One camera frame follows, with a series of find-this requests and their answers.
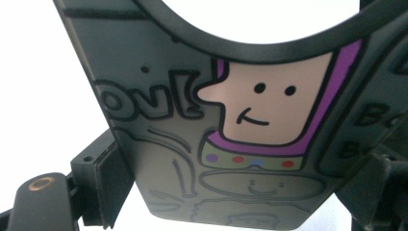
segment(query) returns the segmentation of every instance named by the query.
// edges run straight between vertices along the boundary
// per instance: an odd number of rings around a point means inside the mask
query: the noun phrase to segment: cartoon eye
[[[293,95],[295,92],[296,92],[296,87],[295,87],[295,86],[288,86],[288,87],[285,89],[285,93],[286,93],[286,95],[288,95],[288,96]]]
[[[264,83],[259,83],[259,84],[257,84],[255,86],[254,91],[257,92],[257,93],[262,93],[262,92],[264,92],[266,87],[267,86]]]

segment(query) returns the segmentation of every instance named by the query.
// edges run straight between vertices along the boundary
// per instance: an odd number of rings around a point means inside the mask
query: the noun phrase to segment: cartoon drawing
[[[354,63],[361,41],[288,64],[215,61],[216,79],[197,96],[222,106],[219,130],[201,147],[207,167],[297,170]]]
[[[231,212],[230,208],[239,209]],[[216,216],[208,213],[214,210],[217,210]],[[278,216],[282,214],[307,218],[311,211],[291,202],[242,201],[234,198],[205,199],[194,205],[191,221],[275,230],[280,229],[280,226],[290,225]]]
[[[232,187],[225,181],[240,182]],[[301,174],[270,174],[260,170],[213,170],[199,175],[205,188],[233,198],[296,201],[312,198],[324,191],[324,181]]]

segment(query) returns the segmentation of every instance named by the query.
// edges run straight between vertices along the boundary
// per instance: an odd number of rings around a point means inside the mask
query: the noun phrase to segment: red dot
[[[294,162],[293,161],[286,161],[282,163],[282,167],[293,167]]]
[[[242,162],[243,162],[243,157],[234,157],[234,158],[232,159],[232,161],[233,161],[234,163],[242,163]]]

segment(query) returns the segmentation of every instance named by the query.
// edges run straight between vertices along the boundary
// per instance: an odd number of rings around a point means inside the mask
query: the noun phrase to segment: cartoon astronaut
[[[288,64],[216,61],[217,78],[197,96],[222,106],[219,130],[204,139],[200,161],[215,168],[298,170],[344,82],[356,44]]]

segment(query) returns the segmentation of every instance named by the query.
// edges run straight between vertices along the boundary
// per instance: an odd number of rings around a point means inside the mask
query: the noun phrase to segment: cartoon smile
[[[268,126],[269,125],[269,122],[267,122],[267,121],[256,120],[254,118],[246,116],[246,114],[249,111],[251,111],[251,108],[247,108],[247,109],[243,110],[243,112],[240,113],[240,115],[237,118],[237,123],[238,124],[241,124],[242,120],[245,120],[247,122],[250,122],[250,123],[253,123],[253,124],[256,124],[256,125],[261,125],[261,126]]]
[[[278,193],[277,190],[271,190],[271,191],[268,191],[268,192],[261,192],[261,191],[256,190],[255,189],[255,180],[251,180],[249,182],[248,190],[252,194],[261,195],[261,196],[276,195]]]

